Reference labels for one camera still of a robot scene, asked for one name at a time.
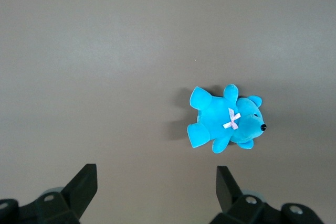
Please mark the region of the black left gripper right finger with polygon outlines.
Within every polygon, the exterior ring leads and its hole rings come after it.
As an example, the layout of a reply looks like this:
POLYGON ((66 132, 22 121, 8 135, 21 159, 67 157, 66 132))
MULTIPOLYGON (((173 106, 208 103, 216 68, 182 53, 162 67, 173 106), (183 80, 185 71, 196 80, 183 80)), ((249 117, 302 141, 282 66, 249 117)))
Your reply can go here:
POLYGON ((217 167, 216 195, 222 212, 211 223, 322 223, 305 205, 286 203, 277 210, 257 196, 244 194, 226 166, 217 167))

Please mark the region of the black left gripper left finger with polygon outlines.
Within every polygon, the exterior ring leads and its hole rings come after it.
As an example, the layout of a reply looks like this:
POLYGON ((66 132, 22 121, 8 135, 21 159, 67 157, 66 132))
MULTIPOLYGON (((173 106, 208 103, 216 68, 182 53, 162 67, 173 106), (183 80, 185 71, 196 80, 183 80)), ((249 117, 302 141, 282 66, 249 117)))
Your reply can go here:
POLYGON ((15 199, 2 199, 1 223, 79 223, 97 189, 97 165, 86 164, 60 192, 21 207, 15 199))

